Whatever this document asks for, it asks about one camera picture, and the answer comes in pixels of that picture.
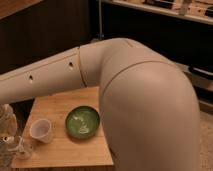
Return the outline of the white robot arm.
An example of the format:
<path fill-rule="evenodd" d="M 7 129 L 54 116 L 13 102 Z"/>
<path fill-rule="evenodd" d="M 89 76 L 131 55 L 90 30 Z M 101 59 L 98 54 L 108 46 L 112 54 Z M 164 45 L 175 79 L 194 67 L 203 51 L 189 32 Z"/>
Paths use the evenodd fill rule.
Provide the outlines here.
<path fill-rule="evenodd" d="M 175 63 L 128 38 L 71 48 L 0 75 L 0 104 L 99 88 L 116 171 L 200 171 L 200 109 Z"/>

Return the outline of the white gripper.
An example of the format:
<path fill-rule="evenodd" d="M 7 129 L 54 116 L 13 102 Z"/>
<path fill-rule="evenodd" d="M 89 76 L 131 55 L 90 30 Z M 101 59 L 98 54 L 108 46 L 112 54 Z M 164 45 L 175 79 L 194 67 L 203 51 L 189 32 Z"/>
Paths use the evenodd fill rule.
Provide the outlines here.
<path fill-rule="evenodd" d="M 14 136 L 17 132 L 17 119 L 9 104 L 0 106 L 0 137 Z"/>

